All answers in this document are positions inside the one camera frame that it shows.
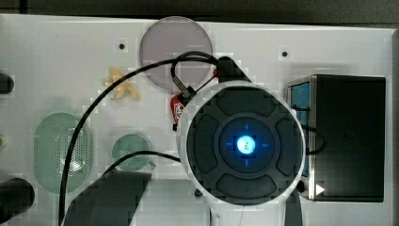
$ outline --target green mesh container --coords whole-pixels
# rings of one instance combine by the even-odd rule
[[[112,149],[112,157],[116,162],[126,154],[150,150],[150,144],[143,136],[130,134],[119,138],[117,142],[115,142],[114,148]],[[149,170],[155,168],[155,165],[150,160],[150,156],[145,154],[127,159],[120,164],[120,169],[125,171],[137,171],[146,166],[149,167]]]
[[[52,193],[59,194],[66,154],[78,122],[74,115],[55,113],[45,118],[36,129],[35,176],[38,182]],[[92,136],[84,126],[73,150],[67,192],[74,191],[88,177],[93,163],[92,147]]]

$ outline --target small green round object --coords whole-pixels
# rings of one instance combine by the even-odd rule
[[[139,151],[149,151],[150,144],[142,136],[137,134],[125,135],[117,140],[112,149],[114,161],[118,161],[126,154]],[[125,171],[137,171],[144,168],[150,161],[149,155],[138,155],[125,160],[120,164],[120,169]]]

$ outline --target red object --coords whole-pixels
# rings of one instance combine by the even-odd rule
[[[219,78],[219,71],[214,69],[214,77]]]
[[[184,105],[182,104],[182,102],[179,101],[179,96],[181,94],[177,94],[175,96],[172,97],[172,99],[170,100],[170,109],[172,110],[172,114],[173,114],[173,130],[176,131],[177,129],[177,125],[179,123],[179,119],[180,116],[183,113],[184,110]]]

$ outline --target black wire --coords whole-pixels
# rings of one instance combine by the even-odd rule
[[[212,76],[210,79],[208,79],[208,81],[206,81],[204,84],[202,84],[202,86],[200,86],[196,92],[200,91],[202,88],[204,88],[206,85],[208,85],[208,83],[210,83],[214,78],[216,78],[216,76]]]
[[[181,54],[180,56],[178,56],[175,59],[175,61],[172,62],[172,65],[170,67],[170,76],[172,78],[176,77],[176,65],[179,62],[192,61],[191,59],[196,59],[195,61],[201,61],[200,59],[202,59],[203,61],[201,61],[201,62],[206,62],[206,63],[213,64],[213,65],[217,66],[217,58],[215,58],[214,56],[203,53],[203,52],[191,51],[191,52]]]
[[[196,59],[189,58],[189,59],[184,59],[185,61],[197,61]],[[150,65],[147,65],[145,67],[142,67],[140,69],[137,69],[134,72],[128,73],[125,76],[123,76],[121,79],[113,83],[110,87],[108,87],[106,90],[103,91],[103,93],[100,94],[100,96],[97,97],[97,99],[90,105],[88,110],[85,112],[83,117],[80,119],[78,122],[71,138],[70,146],[68,147],[67,151],[67,156],[65,158],[65,166],[62,171],[62,176],[61,176],[61,185],[59,188],[59,204],[58,204],[58,225],[62,225],[62,220],[65,217],[65,197],[66,197],[66,190],[67,190],[67,183],[68,183],[68,171],[70,169],[70,163],[72,160],[72,153],[73,153],[73,148],[75,146],[76,140],[79,136],[79,132],[81,131],[83,125],[85,124],[86,120],[88,119],[88,116],[90,113],[94,110],[94,108],[98,105],[98,103],[109,93],[111,92],[115,87],[117,87],[120,83],[124,82],[126,79],[129,79],[133,76],[135,76],[138,73],[145,72],[149,69],[156,68],[162,65],[170,64],[175,62],[176,59],[168,59],[168,60],[163,60],[157,63],[153,63]]]
[[[303,125],[303,124],[301,124],[301,126],[302,126],[303,129],[315,133],[316,135],[321,137],[322,140],[323,140],[323,145],[320,148],[318,148],[318,149],[316,149],[314,151],[309,151],[309,148],[307,148],[306,154],[317,154],[317,153],[320,153],[321,151],[323,151],[326,148],[326,146],[327,146],[327,138],[324,135],[322,135],[319,132],[317,132],[316,128],[309,127],[308,125]]]
[[[295,111],[311,111],[311,108],[310,107],[298,107],[298,106],[294,105],[293,110],[295,110]]]
[[[106,175],[108,172],[112,171],[115,167],[117,167],[120,163],[126,161],[127,159],[137,156],[137,155],[142,155],[142,154],[148,154],[148,155],[156,155],[156,156],[160,156],[160,157],[165,157],[167,159],[176,161],[176,162],[180,162],[180,158],[175,157],[173,155],[170,154],[166,154],[166,153],[158,153],[158,152],[152,152],[152,151],[139,151],[139,152],[135,152],[135,153],[128,153],[126,154],[124,157],[118,159],[118,161],[116,161],[114,164],[112,164],[103,174]]]

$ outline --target black box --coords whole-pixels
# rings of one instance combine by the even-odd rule
[[[318,202],[383,202],[386,80],[312,75],[290,82],[287,102],[302,124],[327,138],[307,154],[303,197]],[[310,152],[324,141],[304,130]]]

